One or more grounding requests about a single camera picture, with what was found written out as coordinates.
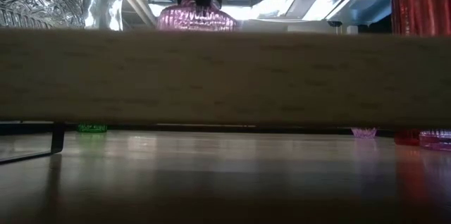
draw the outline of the metal stand leg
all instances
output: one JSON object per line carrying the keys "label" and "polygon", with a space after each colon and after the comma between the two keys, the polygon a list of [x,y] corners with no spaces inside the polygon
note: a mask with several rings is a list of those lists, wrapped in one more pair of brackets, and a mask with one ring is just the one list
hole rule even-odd
{"label": "metal stand leg", "polygon": [[65,128],[64,123],[54,123],[53,133],[51,134],[51,154],[63,151]]}
{"label": "metal stand leg", "polygon": [[28,154],[25,156],[18,156],[18,157],[8,158],[5,160],[0,160],[0,165],[7,164],[7,163],[13,163],[16,161],[30,160],[32,158],[50,156],[52,154],[61,152],[63,150],[63,145],[64,145],[65,128],[66,128],[66,126],[64,123],[54,123],[53,124],[50,151],[46,151],[44,153],[38,153],[38,154]]}

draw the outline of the green glass object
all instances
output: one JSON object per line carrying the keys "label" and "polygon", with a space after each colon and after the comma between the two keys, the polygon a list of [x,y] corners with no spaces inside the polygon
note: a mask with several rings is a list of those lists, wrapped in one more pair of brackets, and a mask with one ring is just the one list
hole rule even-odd
{"label": "green glass object", "polygon": [[77,126],[78,132],[91,132],[91,133],[98,133],[98,132],[106,132],[107,126],[106,125],[93,125],[93,124],[79,124]]}
{"label": "green glass object", "polygon": [[75,139],[82,149],[102,150],[105,148],[106,133],[77,133]]}

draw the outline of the wooden table surface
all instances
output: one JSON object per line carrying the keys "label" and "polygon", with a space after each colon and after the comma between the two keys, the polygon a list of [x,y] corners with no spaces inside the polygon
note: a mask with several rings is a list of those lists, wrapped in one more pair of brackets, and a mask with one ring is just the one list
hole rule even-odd
{"label": "wooden table surface", "polygon": [[450,223],[451,153],[334,135],[68,133],[62,154],[0,166],[0,199],[0,223]]}
{"label": "wooden table surface", "polygon": [[0,30],[0,120],[448,128],[450,40]]}

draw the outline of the wooden board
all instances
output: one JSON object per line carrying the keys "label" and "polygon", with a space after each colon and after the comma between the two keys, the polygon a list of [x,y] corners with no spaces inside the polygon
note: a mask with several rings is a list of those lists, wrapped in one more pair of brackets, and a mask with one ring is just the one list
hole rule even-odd
{"label": "wooden board", "polygon": [[450,41],[0,30],[0,119],[451,127]]}

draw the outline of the pink glass vase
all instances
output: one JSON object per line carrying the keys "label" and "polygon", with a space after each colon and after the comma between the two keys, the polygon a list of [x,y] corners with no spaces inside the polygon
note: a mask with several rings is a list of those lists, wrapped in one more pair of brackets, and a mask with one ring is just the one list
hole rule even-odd
{"label": "pink glass vase", "polygon": [[451,151],[451,130],[424,130],[420,133],[420,146],[432,150]]}
{"label": "pink glass vase", "polygon": [[236,27],[237,21],[215,4],[197,6],[194,0],[182,0],[180,5],[165,8],[158,20],[159,30],[228,32]]}
{"label": "pink glass vase", "polygon": [[354,137],[358,139],[373,139],[378,131],[376,128],[352,128]]}

